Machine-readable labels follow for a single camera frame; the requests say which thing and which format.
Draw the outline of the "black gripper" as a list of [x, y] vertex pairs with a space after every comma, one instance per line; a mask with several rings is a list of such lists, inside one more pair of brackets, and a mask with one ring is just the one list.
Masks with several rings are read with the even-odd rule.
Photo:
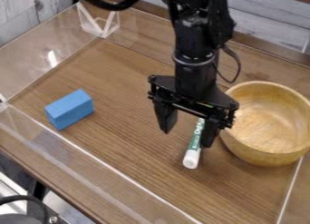
[[173, 75], [148, 77], [148, 98], [153, 103], [160, 130], [168, 133], [177, 121], [177, 112], [204, 119], [200, 145], [209, 148], [219, 129], [231, 128], [239, 103], [217, 85], [217, 62], [175, 63]]

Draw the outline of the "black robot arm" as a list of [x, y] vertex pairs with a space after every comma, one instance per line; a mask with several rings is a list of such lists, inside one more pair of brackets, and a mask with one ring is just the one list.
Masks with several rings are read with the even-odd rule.
[[[121, 0], [119, 3], [85, 1], [101, 9], [121, 11], [139, 0]], [[238, 56], [226, 45], [232, 38], [235, 22], [227, 0], [161, 1], [167, 4], [173, 27], [173, 75], [148, 77], [148, 98], [163, 132], [173, 128], [180, 111], [204, 120], [200, 145], [208, 148], [219, 131], [232, 126], [239, 109], [239, 102], [216, 85], [221, 76], [219, 53]]]

